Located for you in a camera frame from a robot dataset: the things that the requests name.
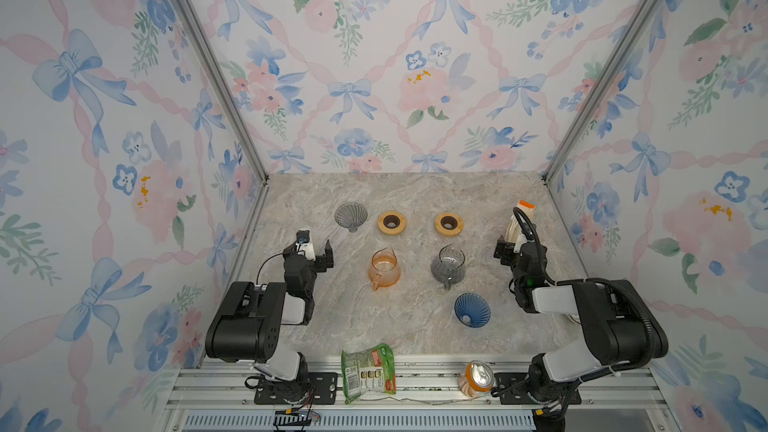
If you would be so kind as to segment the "coffee filter paper pack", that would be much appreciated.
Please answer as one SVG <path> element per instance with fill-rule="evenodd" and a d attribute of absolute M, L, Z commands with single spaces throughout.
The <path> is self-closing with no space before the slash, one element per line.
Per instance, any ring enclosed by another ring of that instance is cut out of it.
<path fill-rule="evenodd" d="M 532 218 L 536 209 L 536 206 L 530 202 L 527 202 L 525 200 L 519 200 L 516 204 L 517 208 L 520 208 L 529 218 Z M 523 240 L 525 240 L 525 235 L 522 231 L 522 225 L 518 221 L 518 219 L 515 217 L 515 215 L 512 215 L 510 218 L 510 223 L 507 227 L 506 233 L 505 233 L 505 240 L 508 243 L 515 243 L 517 244 L 521 237 Z"/>

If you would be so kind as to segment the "grey glass dripper cone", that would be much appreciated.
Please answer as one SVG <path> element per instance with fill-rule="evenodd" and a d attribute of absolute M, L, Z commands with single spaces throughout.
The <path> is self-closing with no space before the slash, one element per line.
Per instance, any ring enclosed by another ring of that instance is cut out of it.
<path fill-rule="evenodd" d="M 336 223 L 350 233 L 357 232 L 367 219 L 367 208 L 358 202 L 345 202 L 334 213 Z"/>

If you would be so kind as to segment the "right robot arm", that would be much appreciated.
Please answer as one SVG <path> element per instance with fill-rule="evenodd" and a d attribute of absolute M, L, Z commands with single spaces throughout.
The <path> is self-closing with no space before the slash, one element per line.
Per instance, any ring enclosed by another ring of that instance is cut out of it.
<path fill-rule="evenodd" d="M 500 238 L 494 257 L 512 272 L 509 290 L 528 314 L 575 316 L 581 335 L 570 344 L 540 353 L 522 378 L 497 376 L 500 398 L 563 406 L 578 387 L 609 375 L 645 367 L 669 350 L 665 331 L 627 280 L 547 280 L 547 248 L 525 239 Z"/>

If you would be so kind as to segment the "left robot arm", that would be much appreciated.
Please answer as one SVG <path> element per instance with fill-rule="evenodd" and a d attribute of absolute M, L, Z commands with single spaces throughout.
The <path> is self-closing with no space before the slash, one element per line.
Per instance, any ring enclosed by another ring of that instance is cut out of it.
<path fill-rule="evenodd" d="M 315 309 L 314 288 L 319 274 L 334 267 L 333 248 L 324 244 L 316 254 L 308 232 L 279 256 L 283 280 L 256 284 L 232 283 L 207 331 L 205 353 L 227 363 L 249 362 L 255 374 L 244 380 L 257 405 L 302 405 L 333 398 L 320 390 L 334 373 L 311 373 L 306 357 L 280 342 L 284 326 L 306 326 Z"/>

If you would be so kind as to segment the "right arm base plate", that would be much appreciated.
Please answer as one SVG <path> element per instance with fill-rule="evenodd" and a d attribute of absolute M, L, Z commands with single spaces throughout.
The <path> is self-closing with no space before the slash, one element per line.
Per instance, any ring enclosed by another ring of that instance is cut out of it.
<path fill-rule="evenodd" d="M 522 372 L 497 372 L 494 380 L 490 393 L 502 405 L 556 405 L 565 397 L 570 386 L 569 382 L 530 378 Z"/>

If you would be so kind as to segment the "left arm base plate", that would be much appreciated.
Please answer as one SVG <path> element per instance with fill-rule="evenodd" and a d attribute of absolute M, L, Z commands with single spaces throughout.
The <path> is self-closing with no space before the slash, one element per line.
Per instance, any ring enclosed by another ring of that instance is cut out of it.
<path fill-rule="evenodd" d="M 244 385 L 254 393 L 256 405 L 333 405 L 336 402 L 338 374 L 335 372 L 309 372 L 299 374 L 294 381 L 268 380 L 252 375 Z"/>

